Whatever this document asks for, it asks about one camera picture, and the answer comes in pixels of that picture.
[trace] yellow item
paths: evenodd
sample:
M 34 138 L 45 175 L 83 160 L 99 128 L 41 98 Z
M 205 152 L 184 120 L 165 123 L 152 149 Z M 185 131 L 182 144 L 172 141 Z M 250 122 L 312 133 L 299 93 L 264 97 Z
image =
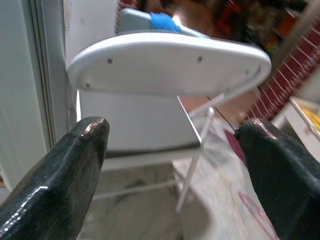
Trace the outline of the yellow item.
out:
M 312 124 L 316 127 L 316 129 L 320 132 L 320 115 L 310 111 L 305 107 L 301 107 L 303 113 L 310 119 Z

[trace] white tile floor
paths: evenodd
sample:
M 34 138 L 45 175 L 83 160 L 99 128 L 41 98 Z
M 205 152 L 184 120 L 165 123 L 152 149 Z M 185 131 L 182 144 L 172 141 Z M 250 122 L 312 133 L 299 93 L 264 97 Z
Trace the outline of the white tile floor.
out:
M 91 203 L 79 239 L 277 239 L 263 214 L 248 171 L 230 147 L 224 129 L 230 127 L 215 119 L 205 141 L 205 157 L 198 163 L 180 214 L 175 212 L 175 187 L 97 200 Z M 185 175 L 188 164 L 176 161 L 173 165 L 102 173 L 97 192 L 163 181 L 171 178 L 174 171 Z

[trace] blue object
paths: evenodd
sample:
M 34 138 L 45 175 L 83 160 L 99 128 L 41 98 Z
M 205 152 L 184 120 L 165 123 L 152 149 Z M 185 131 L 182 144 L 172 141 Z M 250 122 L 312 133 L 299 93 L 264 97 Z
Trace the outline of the blue object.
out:
M 150 13 L 153 29 L 181 32 L 181 28 L 175 24 L 172 18 L 165 13 Z

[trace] chair seat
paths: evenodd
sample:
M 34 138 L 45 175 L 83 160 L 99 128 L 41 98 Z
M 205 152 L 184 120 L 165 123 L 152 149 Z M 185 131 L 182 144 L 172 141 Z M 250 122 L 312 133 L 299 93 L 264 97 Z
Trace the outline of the chair seat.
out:
M 106 158 L 194 149 L 201 139 L 179 98 L 80 90 L 81 118 L 108 120 Z

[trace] floor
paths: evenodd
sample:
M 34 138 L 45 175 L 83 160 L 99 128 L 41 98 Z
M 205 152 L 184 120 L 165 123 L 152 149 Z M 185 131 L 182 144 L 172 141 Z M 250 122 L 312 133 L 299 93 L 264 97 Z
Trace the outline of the floor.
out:
M 95 200 L 78 240 L 276 240 L 224 130 L 232 131 L 215 118 L 181 213 L 175 212 L 176 187 Z M 185 176 L 189 162 L 101 173 L 96 192 Z

